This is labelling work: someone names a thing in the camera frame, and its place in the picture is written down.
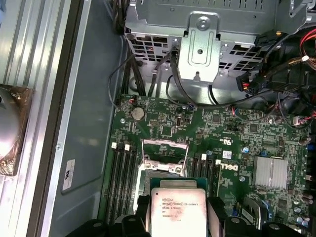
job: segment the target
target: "integrated circuit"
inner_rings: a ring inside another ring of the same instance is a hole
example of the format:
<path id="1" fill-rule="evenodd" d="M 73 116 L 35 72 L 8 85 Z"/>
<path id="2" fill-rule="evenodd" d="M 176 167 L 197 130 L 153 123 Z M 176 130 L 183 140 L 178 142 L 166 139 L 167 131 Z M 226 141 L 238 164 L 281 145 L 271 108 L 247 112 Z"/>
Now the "integrated circuit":
<path id="1" fill-rule="evenodd" d="M 251 124 L 249 128 L 250 132 L 257 132 L 258 131 L 258 125 L 256 124 Z"/>
<path id="2" fill-rule="evenodd" d="M 212 122 L 219 123 L 221 121 L 220 115 L 213 115 Z"/>

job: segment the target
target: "cable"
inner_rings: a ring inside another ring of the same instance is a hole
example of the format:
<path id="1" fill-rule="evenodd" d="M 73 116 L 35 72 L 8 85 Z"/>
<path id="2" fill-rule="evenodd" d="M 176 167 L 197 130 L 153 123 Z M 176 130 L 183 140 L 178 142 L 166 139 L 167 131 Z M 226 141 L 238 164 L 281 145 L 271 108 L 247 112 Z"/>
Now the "cable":
<path id="1" fill-rule="evenodd" d="M 269 55 L 279 46 L 281 45 L 284 41 L 286 41 L 288 38 L 290 38 L 292 35 L 296 34 L 297 32 L 304 30 L 304 29 L 308 29 L 311 27 L 316 27 L 316 23 L 308 23 L 305 24 L 304 26 L 301 26 L 296 32 L 294 32 L 293 34 L 284 34 L 283 36 L 281 36 L 279 38 L 279 40 L 277 42 L 275 42 L 273 45 L 271 45 L 271 47 L 268 49 L 268 51 L 266 52 L 263 61 L 266 62 L 267 58 L 269 57 Z"/>
<path id="2" fill-rule="evenodd" d="M 188 96 L 188 94 L 185 92 L 182 84 L 181 84 L 181 81 L 180 81 L 180 78 L 179 78 L 179 74 L 178 74 L 178 68 L 177 68 L 177 63 L 176 63 L 176 56 L 175 54 L 172 54 L 171 55 L 171 58 L 170 58 L 170 65 L 171 65 L 171 70 L 172 70 L 172 74 L 173 74 L 173 79 L 176 83 L 176 86 L 180 92 L 180 94 L 187 100 L 189 101 L 190 104 L 194 105 L 197 107 L 197 104 L 196 102 L 191 99 L 190 96 Z"/>
<path id="3" fill-rule="evenodd" d="M 164 64 L 168 59 L 170 58 L 170 53 L 168 53 L 160 62 L 157 63 L 153 70 L 153 77 L 152 77 L 152 83 L 149 87 L 148 90 L 148 97 L 151 97 L 153 95 L 153 91 L 156 85 L 156 80 L 157 80 L 157 73 L 159 68 L 161 67 L 162 64 Z"/>
<path id="4" fill-rule="evenodd" d="M 170 79 L 171 79 L 172 77 L 173 77 L 173 75 L 171 75 L 171 76 L 168 78 L 167 86 L 166 86 L 166 94 L 167 94 L 168 99 L 169 99 L 172 103 L 174 103 L 174 104 L 187 106 L 187 104 L 181 104 L 181 103 L 175 102 L 175 101 L 170 97 L 169 92 L 168 92 L 168 89 L 169 89 Z M 229 103 L 217 104 L 217 105 L 198 104 L 197 107 L 203 108 L 203 109 L 218 109 L 218 108 L 222 108 L 222 107 L 227 107 L 227 106 L 242 104 L 242 103 L 247 102 L 247 101 L 249 101 L 249 100 L 252 100 L 252 99 L 254 99 L 254 98 L 262 97 L 263 95 L 268 94 L 268 93 L 270 93 L 270 92 L 272 92 L 272 90 L 266 90 L 266 91 L 263 91 L 263 92 L 258 93 L 257 95 L 253 95 L 253 96 L 250 96 L 250 97 L 248 97 L 248 98 L 244 98 L 244 99 L 241 99 L 241 100 L 236 100 L 236 101 L 229 102 Z"/>
<path id="5" fill-rule="evenodd" d="M 240 119 L 240 120 L 242 120 L 242 121 L 245 121 L 245 122 L 253 122 L 253 121 L 261 121 L 261 120 L 264 120 L 265 118 L 269 117 L 269 116 L 276 110 L 276 107 L 277 107 L 277 102 L 273 105 L 272 109 L 271 109 L 266 115 L 264 115 L 264 116 L 261 117 L 261 118 L 256 118 L 256 119 L 246 119 L 246 118 L 242 118 L 242 117 L 240 117 L 240 116 L 238 116 L 238 115 L 236 114 L 236 112 L 238 111 L 238 108 L 235 109 L 234 107 L 232 107 L 232 110 L 233 110 L 233 115 L 234 115 L 236 118 L 238 118 L 238 119 Z"/>
<path id="6" fill-rule="evenodd" d="M 286 123 L 286 125 L 287 125 L 289 128 L 293 129 L 293 130 L 304 130 L 305 128 L 308 128 L 308 127 L 312 124 L 312 120 L 310 120 L 307 124 L 305 124 L 305 125 L 303 125 L 303 126 L 301 126 L 301 127 L 293 126 L 293 125 L 291 125 L 291 124 L 289 123 L 287 117 L 285 116 L 285 114 L 284 114 L 284 112 L 283 112 L 283 106 L 282 106 L 282 103 L 281 103 L 280 95 L 281 95 L 281 93 L 279 92 L 279 93 L 277 94 L 278 108 L 279 108 L 279 110 L 280 110 L 280 113 L 281 113 L 282 118 L 283 118 L 284 122 Z"/>
<path id="7" fill-rule="evenodd" d="M 136 58 L 134 56 L 131 58 L 131 65 L 132 65 L 132 70 L 133 70 L 134 77 L 135 77 L 137 92 L 140 96 L 146 96 L 144 81 L 143 81 L 142 75 L 140 74 L 140 71 L 139 71 L 139 68 L 137 65 L 137 61 L 136 61 Z"/>
<path id="8" fill-rule="evenodd" d="M 118 106 L 115 104 L 114 99 L 112 98 L 112 94 L 111 94 L 111 80 L 112 77 L 114 76 L 114 74 L 120 70 L 129 60 L 131 60 L 132 58 L 134 58 L 134 55 L 131 54 L 128 58 L 126 58 L 117 68 L 114 69 L 113 72 L 111 72 L 111 74 L 109 75 L 109 79 L 108 79 L 108 94 L 109 94 L 109 99 L 111 104 L 116 108 L 116 109 L 120 109 L 122 106 L 124 106 L 125 104 L 123 104 L 122 106 Z"/>
<path id="9" fill-rule="evenodd" d="M 170 86 L 170 80 L 171 80 L 172 77 L 173 77 L 173 75 L 169 76 L 169 77 L 168 77 L 168 80 L 167 80 L 166 95 L 167 95 L 168 100 L 170 100 L 170 102 L 172 102 L 172 103 L 175 104 L 175 105 L 188 106 L 188 105 L 186 105 L 186 104 L 182 104 L 182 103 L 176 102 L 176 101 L 173 100 L 173 99 L 171 98 L 171 96 L 169 95 L 169 86 Z"/>

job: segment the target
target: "black connector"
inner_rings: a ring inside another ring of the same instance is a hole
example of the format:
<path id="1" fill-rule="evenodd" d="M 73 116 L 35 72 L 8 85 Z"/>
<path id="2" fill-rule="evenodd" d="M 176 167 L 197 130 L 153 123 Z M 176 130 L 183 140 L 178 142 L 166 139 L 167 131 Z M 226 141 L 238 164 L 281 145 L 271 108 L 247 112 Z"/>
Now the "black connector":
<path id="1" fill-rule="evenodd" d="M 249 72 L 245 72 L 244 74 L 240 75 L 239 77 L 236 77 L 236 83 L 238 86 L 238 90 L 244 91 L 243 89 L 243 83 L 249 83 Z"/>
<path id="2" fill-rule="evenodd" d="M 267 31 L 256 37 L 255 46 L 256 47 L 266 47 L 275 44 L 283 34 L 276 31 Z"/>
<path id="3" fill-rule="evenodd" d="M 262 76 L 257 76 L 248 86 L 248 93 L 251 95 L 258 94 L 266 85 L 266 80 Z"/>

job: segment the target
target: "capacitor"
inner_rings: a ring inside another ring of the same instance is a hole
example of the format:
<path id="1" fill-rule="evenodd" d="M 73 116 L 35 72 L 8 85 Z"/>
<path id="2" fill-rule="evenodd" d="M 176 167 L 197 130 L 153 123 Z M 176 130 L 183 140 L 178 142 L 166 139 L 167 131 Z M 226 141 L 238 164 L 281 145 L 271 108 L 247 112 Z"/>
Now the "capacitor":
<path id="1" fill-rule="evenodd" d="M 304 227 L 308 227 L 308 221 L 302 221 L 302 226 L 304 226 Z"/>
<path id="2" fill-rule="evenodd" d="M 131 115 L 134 120 L 141 121 L 145 117 L 145 111 L 140 107 L 136 107 L 133 109 Z"/>
<path id="3" fill-rule="evenodd" d="M 241 149 L 242 153 L 249 153 L 249 148 L 248 147 L 244 147 Z"/>
<path id="4" fill-rule="evenodd" d="M 303 222 L 303 218 L 300 216 L 296 217 L 296 222 L 301 224 Z"/>
<path id="5" fill-rule="evenodd" d="M 302 201 L 303 201 L 304 203 L 308 204 L 308 205 L 312 205 L 312 204 L 314 203 L 313 200 L 310 200 L 310 199 L 308 199 L 308 198 L 306 198 L 306 197 L 303 197 L 303 198 L 302 198 Z"/>
<path id="6" fill-rule="evenodd" d="M 294 208 L 294 212 L 296 213 L 301 213 L 302 209 L 300 209 L 299 207 Z"/>

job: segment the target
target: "heatsink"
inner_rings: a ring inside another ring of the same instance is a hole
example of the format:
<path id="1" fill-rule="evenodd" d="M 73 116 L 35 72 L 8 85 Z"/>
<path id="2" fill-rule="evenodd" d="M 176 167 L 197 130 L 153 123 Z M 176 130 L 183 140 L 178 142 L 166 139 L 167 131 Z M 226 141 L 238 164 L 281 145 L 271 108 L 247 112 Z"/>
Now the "heatsink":
<path id="1" fill-rule="evenodd" d="M 253 185 L 286 189 L 287 166 L 284 159 L 255 157 Z"/>

